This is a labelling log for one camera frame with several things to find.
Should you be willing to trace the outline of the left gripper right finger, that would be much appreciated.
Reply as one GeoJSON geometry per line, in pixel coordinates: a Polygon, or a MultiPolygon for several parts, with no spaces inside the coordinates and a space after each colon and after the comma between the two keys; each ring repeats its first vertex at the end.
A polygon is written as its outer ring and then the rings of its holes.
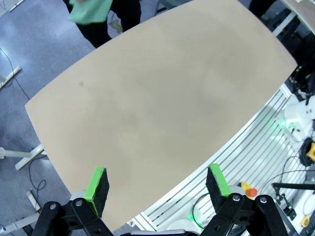
{"type": "Polygon", "coordinates": [[[252,200],[231,192],[219,164],[208,166],[206,187],[216,214],[202,236],[226,236],[234,225],[244,226],[251,236],[288,235],[273,198],[259,195],[252,200]]]}

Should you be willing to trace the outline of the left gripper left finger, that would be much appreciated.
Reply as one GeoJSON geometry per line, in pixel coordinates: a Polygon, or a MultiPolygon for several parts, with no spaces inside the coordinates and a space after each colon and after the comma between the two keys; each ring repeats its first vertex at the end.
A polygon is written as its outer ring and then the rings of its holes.
{"type": "Polygon", "coordinates": [[[113,233],[102,221],[109,191],[107,171],[97,167],[84,194],[67,204],[47,202],[42,207],[33,230],[33,236],[69,236],[75,230],[84,230],[88,236],[111,236],[113,233]]]}

